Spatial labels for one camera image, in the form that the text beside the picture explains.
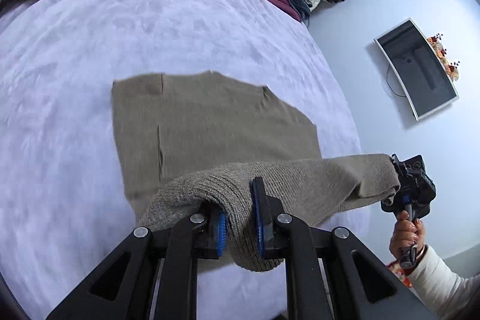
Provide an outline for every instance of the metal screw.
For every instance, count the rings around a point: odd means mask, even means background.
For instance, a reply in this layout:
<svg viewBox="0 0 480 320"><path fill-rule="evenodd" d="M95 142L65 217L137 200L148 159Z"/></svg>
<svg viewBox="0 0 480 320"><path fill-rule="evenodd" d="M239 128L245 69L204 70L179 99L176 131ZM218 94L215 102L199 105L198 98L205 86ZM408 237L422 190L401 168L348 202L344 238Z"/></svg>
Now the metal screw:
<svg viewBox="0 0 480 320"><path fill-rule="evenodd" d="M277 216L277 220L282 224L289 224L290 222L292 222L292 216L287 213L282 213Z"/></svg>
<svg viewBox="0 0 480 320"><path fill-rule="evenodd" d="M135 237L145 237L148 235L148 229L146 229L144 226L140 226L134 230L133 235Z"/></svg>
<svg viewBox="0 0 480 320"><path fill-rule="evenodd" d="M346 239L350 235L349 230L347 228L342 228L342 227L335 229L334 233L335 233L335 236L339 237L340 239Z"/></svg>
<svg viewBox="0 0 480 320"><path fill-rule="evenodd" d="M194 224L200 224L201 222L205 221L205 216L201 213L195 213L190 216L190 221Z"/></svg>

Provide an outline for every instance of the television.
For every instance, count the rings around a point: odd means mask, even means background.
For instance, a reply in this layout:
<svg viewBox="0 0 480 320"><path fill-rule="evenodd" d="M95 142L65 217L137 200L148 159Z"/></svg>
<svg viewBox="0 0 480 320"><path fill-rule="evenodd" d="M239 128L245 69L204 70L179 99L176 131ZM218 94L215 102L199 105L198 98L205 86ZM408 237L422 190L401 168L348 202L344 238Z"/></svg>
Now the television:
<svg viewBox="0 0 480 320"><path fill-rule="evenodd" d="M387 57L417 121L458 99L453 81L412 19L375 42Z"/></svg>

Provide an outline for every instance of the person's arm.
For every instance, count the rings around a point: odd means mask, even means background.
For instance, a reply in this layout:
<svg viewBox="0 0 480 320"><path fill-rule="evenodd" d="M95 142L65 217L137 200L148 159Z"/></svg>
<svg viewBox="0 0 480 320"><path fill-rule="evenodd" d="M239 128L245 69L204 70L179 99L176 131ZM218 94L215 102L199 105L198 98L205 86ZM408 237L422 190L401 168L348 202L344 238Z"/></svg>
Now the person's arm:
<svg viewBox="0 0 480 320"><path fill-rule="evenodd" d="M430 246L409 280L422 302L440 318L459 312L480 286L480 275L468 279L458 276Z"/></svg>

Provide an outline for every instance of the triangular cutout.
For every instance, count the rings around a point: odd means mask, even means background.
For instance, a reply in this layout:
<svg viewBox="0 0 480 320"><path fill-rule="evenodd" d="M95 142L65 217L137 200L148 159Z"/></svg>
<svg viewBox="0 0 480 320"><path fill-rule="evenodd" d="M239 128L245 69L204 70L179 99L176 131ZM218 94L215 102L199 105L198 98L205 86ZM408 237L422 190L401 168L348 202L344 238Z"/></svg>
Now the triangular cutout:
<svg viewBox="0 0 480 320"><path fill-rule="evenodd" d="M120 290L123 276L127 270L131 253L125 252L119 257L110 268L90 288L90 293L104 298L105 300L114 301Z"/></svg>
<svg viewBox="0 0 480 320"><path fill-rule="evenodd" d="M395 288L366 260L361 253L352 253L353 262L360 276L363 290L372 304L395 294Z"/></svg>

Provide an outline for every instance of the white jacket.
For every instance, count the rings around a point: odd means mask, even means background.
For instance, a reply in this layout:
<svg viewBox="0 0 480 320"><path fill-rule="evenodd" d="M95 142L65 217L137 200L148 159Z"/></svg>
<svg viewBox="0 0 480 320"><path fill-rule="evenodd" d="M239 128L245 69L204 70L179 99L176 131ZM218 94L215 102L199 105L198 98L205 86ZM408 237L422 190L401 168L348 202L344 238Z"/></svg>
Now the white jacket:
<svg viewBox="0 0 480 320"><path fill-rule="evenodd" d="M409 280L423 303L442 320L459 312L480 286L480 275L456 275L430 246Z"/></svg>

